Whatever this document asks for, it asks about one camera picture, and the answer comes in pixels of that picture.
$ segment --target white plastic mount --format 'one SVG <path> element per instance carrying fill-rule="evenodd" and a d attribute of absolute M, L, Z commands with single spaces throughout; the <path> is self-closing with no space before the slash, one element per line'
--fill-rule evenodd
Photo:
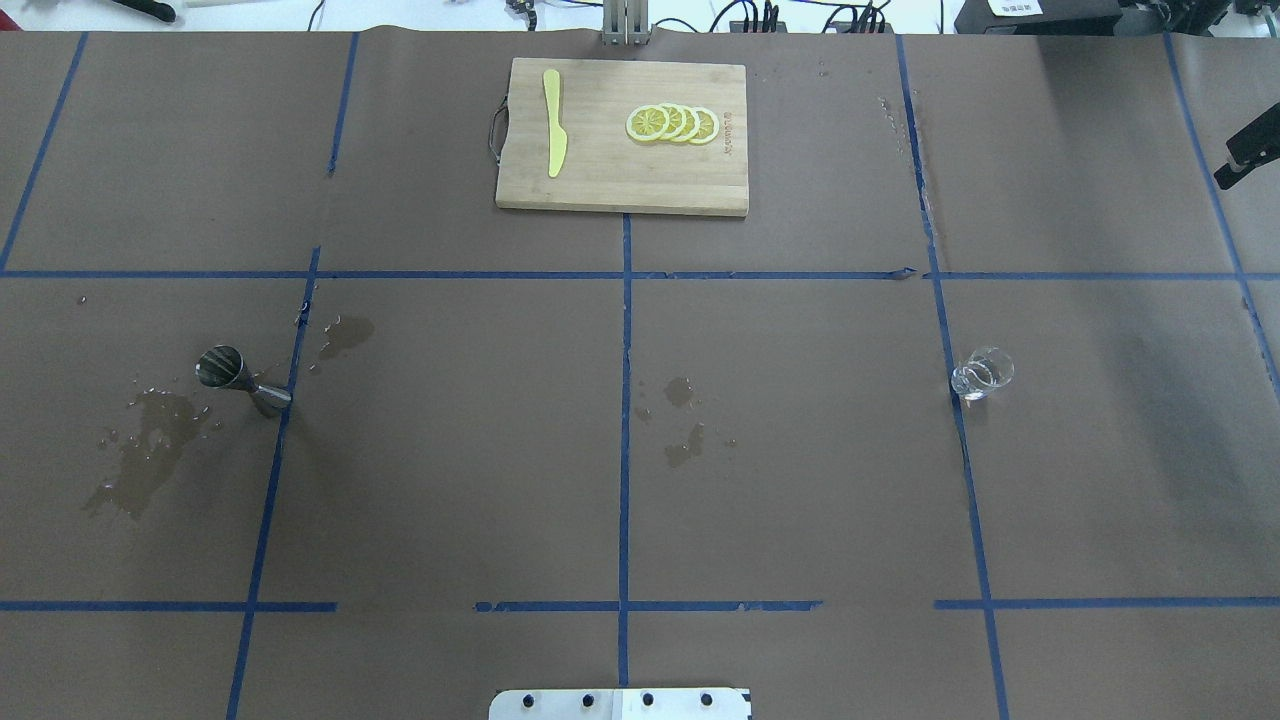
<path fill-rule="evenodd" d="M 751 720 L 751 691 L 627 688 L 504 691 L 489 720 Z"/>

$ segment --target white bracket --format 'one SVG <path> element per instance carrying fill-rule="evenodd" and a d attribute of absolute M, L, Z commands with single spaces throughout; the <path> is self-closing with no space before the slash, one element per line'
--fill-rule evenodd
<path fill-rule="evenodd" d="M 751 720 L 751 691 L 627 688 L 504 691 L 489 720 Z"/>
<path fill-rule="evenodd" d="M 649 0 L 603 0 L 605 45 L 649 44 Z"/>

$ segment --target black box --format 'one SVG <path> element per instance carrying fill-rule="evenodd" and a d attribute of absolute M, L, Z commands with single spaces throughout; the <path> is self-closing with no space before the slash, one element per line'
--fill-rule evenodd
<path fill-rule="evenodd" d="M 1024 0 L 997 1 L 1023 5 Z M 1111 35 L 1120 19 L 1117 0 L 1039 0 L 1038 15 L 1004 18 L 991 12 L 987 0 L 965 0 L 956 15 L 963 35 Z"/>

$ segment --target white label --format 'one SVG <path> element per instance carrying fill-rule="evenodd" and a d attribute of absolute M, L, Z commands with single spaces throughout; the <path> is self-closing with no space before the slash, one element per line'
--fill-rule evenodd
<path fill-rule="evenodd" d="M 987 0 L 991 12 L 998 18 L 1021 18 L 1027 15 L 1043 15 L 1039 9 L 1039 0 Z"/>

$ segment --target metal jigger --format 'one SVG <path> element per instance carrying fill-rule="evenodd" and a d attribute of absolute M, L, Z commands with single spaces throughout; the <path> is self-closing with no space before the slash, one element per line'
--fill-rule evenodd
<path fill-rule="evenodd" d="M 268 418 L 275 418 L 293 402 L 289 391 L 274 386 L 257 384 L 253 374 L 244 366 L 239 350 L 229 345 L 219 345 L 200 356 L 196 361 L 196 377 L 200 383 L 211 388 L 243 389 L 253 401 L 257 411 Z"/>

